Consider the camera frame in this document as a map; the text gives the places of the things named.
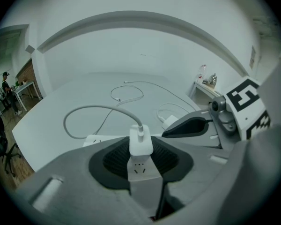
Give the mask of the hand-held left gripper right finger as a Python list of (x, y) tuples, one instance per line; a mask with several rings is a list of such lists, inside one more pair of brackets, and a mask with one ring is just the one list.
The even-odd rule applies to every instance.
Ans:
[(163, 178), (157, 220), (194, 202), (210, 186), (223, 167), (212, 156), (229, 157), (229, 152), (218, 148), (169, 142), (164, 138), (152, 137), (152, 144), (151, 157)]

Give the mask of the clear plastic bottle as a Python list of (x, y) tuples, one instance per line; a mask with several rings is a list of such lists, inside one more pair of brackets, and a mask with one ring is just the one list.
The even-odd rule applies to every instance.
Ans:
[(197, 72), (197, 82), (202, 82), (204, 80), (206, 69), (207, 69), (206, 64), (203, 64), (199, 67), (199, 70)]

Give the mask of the white long-legged table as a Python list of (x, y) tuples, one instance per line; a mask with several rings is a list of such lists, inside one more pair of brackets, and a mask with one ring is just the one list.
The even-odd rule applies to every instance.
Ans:
[(18, 86), (16, 89), (13, 90), (13, 93), (15, 94), (15, 97), (16, 97), (17, 101), (19, 102), (19, 104), (21, 105), (21, 107), (24, 109), (25, 112), (27, 112), (28, 110), (27, 110), (27, 108), (24, 104), (23, 96), (26, 95), (30, 99), (35, 97), (34, 93), (30, 89), (31, 87), (34, 90), (34, 93), (36, 94), (36, 97), (39, 100), (42, 100), (42, 97), (39, 95), (34, 81), (26, 82), (25, 84), (23, 84), (21, 86)]

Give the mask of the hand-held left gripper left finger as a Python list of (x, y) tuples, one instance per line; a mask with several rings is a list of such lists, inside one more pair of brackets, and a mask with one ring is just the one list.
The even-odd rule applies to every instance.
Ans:
[(118, 138), (66, 152), (26, 179), (15, 204), (37, 225), (150, 225), (128, 190), (107, 189), (89, 172), (89, 161)]

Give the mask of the white side table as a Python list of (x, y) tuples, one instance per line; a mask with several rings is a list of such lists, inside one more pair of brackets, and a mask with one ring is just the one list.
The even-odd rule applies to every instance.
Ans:
[(194, 99), (195, 98), (195, 94), (197, 92), (197, 90), (201, 91), (202, 93), (204, 93), (206, 96), (208, 96), (211, 100), (213, 100), (215, 97), (220, 97), (222, 96), (222, 94), (220, 92), (215, 91), (214, 89), (211, 89), (209, 86), (207, 86), (206, 84), (203, 83), (199, 83), (197, 81), (195, 81), (193, 83), (193, 87), (190, 91), (189, 94), (189, 98), (190, 99)]

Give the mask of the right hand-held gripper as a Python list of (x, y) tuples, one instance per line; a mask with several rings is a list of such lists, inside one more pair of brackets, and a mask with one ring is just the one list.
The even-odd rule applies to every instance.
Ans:
[[(213, 99), (208, 108), (211, 117), (189, 113), (165, 129), (162, 137), (193, 146), (233, 149), (237, 142), (250, 140), (271, 127), (259, 86), (251, 77), (243, 77)], [(205, 134), (210, 122), (214, 122), (217, 135)]]

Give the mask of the silver teapot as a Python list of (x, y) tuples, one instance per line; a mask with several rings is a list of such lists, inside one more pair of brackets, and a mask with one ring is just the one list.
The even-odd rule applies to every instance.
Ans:
[(210, 88), (214, 89), (217, 83), (217, 76), (216, 73), (212, 74), (208, 81), (207, 81), (207, 86), (209, 86)]

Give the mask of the wall notice paper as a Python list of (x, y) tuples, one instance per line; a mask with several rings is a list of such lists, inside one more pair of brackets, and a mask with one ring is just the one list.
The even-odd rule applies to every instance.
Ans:
[(251, 47), (251, 56), (250, 56), (250, 63), (249, 66), (251, 69), (253, 69), (254, 64), (255, 64), (255, 59), (256, 59), (256, 50), (254, 46)]

